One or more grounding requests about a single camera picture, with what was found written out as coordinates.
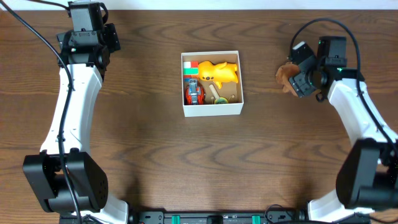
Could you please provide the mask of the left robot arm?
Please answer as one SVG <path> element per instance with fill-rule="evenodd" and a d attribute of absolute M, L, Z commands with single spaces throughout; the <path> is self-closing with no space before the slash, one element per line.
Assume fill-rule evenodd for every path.
<path fill-rule="evenodd" d="M 129 205 L 109 194 L 105 172 L 90 154 L 97 95 L 110 55 L 120 49 L 102 2 L 68 5 L 73 29 L 57 35 L 60 90 L 40 152 L 26 156 L 23 172 L 40 206 L 61 223 L 127 223 Z"/>

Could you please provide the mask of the round wooden rattle toy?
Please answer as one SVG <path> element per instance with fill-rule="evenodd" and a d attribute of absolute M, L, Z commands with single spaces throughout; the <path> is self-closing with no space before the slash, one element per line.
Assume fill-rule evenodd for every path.
<path fill-rule="evenodd" d="M 235 95 L 231 95 L 229 98 L 225 98 L 225 97 L 220 96 L 213 84 L 209 85 L 209 88 L 210 88 L 210 90 L 211 90 L 211 92 L 213 94 L 211 99 L 212 99 L 212 103 L 214 105 L 228 104 L 230 100 L 235 99 Z"/>

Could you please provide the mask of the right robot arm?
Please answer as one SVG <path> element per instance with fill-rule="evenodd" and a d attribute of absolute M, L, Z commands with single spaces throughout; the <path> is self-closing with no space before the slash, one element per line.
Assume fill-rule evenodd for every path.
<path fill-rule="evenodd" d="M 338 222 L 397 208 L 397 133 L 371 101 L 360 69 L 346 66 L 346 38 L 320 37 L 317 52 L 301 42 L 290 59 L 299 69 L 289 78 L 295 94 L 317 91 L 317 100 L 337 111 L 352 145 L 335 189 L 307 204 L 308 219 Z"/>

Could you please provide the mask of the multicoloured puzzle cube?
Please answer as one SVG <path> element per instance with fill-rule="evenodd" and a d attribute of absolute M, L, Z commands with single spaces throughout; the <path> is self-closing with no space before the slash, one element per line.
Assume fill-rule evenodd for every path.
<path fill-rule="evenodd" d="M 183 62 L 183 75 L 185 77 L 197 77 L 198 76 L 198 61 Z"/>

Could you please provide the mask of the brown plush toy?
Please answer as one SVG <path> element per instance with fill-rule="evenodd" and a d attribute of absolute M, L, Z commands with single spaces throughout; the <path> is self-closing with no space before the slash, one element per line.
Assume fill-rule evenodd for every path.
<path fill-rule="evenodd" d="M 299 67 L 292 62 L 287 62 L 285 65 L 281 65 L 278 68 L 275 78 L 277 83 L 282 85 L 282 91 L 284 93 L 291 93 L 297 96 L 293 86 L 289 82 L 289 78 L 296 76 L 298 73 L 300 73 Z"/>

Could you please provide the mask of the red toy truck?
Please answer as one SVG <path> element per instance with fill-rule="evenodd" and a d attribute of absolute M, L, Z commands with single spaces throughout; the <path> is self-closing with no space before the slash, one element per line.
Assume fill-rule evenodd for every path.
<path fill-rule="evenodd" d="M 205 103 L 205 91 L 197 79 L 188 79 L 185 88 L 185 101 L 187 105 L 203 105 Z"/>

